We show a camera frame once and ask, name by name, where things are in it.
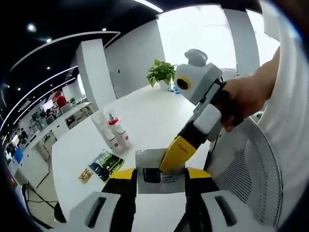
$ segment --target blue object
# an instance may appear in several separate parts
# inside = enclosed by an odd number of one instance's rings
[[[174,86],[174,93],[176,94],[180,93],[176,86]]]
[[[17,163],[20,163],[20,161],[23,159],[23,153],[20,150],[20,148],[16,149],[15,153],[13,154],[13,157],[17,161]]]

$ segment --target bottle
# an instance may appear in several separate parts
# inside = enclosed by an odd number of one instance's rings
[[[104,135],[107,140],[107,144],[110,147],[111,150],[114,150],[117,153],[120,153],[122,151],[122,148],[116,138],[116,136],[111,132],[109,128],[104,129]]]
[[[120,144],[122,146],[130,147],[129,136],[126,130],[121,127],[119,119],[114,117],[112,114],[109,114],[108,124],[110,125],[110,128],[116,135]]]

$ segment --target human hand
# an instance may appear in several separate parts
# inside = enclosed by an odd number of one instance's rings
[[[226,82],[223,90],[229,92],[232,100],[236,102],[243,119],[258,112],[267,100],[254,76],[238,77]],[[221,121],[227,132],[233,130],[234,116]]]

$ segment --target black ceiling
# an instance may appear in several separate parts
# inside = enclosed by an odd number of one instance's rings
[[[250,8],[260,11],[255,0],[150,0],[161,9],[171,10],[186,5],[201,3],[220,3],[224,8],[243,10]],[[26,54],[44,45],[47,38],[53,40],[64,36],[101,31],[119,31],[121,36],[147,23],[157,14],[156,11],[133,0],[28,0],[6,1],[2,4],[1,18],[1,82],[10,88],[1,86],[6,106],[0,98],[0,114],[6,118],[13,106],[32,88],[47,78],[70,67],[76,48],[84,40],[102,38],[103,44],[111,35],[87,35],[51,43],[10,69]],[[27,25],[33,23],[36,32],[27,31]],[[59,75],[37,88],[33,96],[40,97],[53,87],[64,82],[67,73]],[[17,107],[6,124],[12,125],[20,113]],[[2,134],[11,130],[5,125]]]

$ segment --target office desk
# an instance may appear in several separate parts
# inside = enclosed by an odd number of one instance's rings
[[[66,119],[75,114],[84,107],[89,106],[89,102],[81,103],[68,112],[57,118],[41,132],[36,132],[31,138],[35,137],[23,151],[23,158],[18,164],[14,159],[11,161],[9,168],[11,173],[20,182],[29,181],[36,188],[44,178],[49,174],[49,152],[44,146],[44,137],[50,133],[59,139],[63,134],[69,131]]]
[[[121,170],[135,167],[135,151],[168,147],[193,113],[194,106],[180,94],[139,89],[104,108],[114,109],[127,129],[132,147],[119,157],[125,160]],[[64,134],[52,149],[55,188],[66,219],[70,210],[105,183],[96,175],[84,184],[78,177],[102,151],[109,150],[91,118]],[[187,166],[203,169],[209,143],[203,144]],[[172,232],[185,212],[185,193],[138,194],[132,231]]]

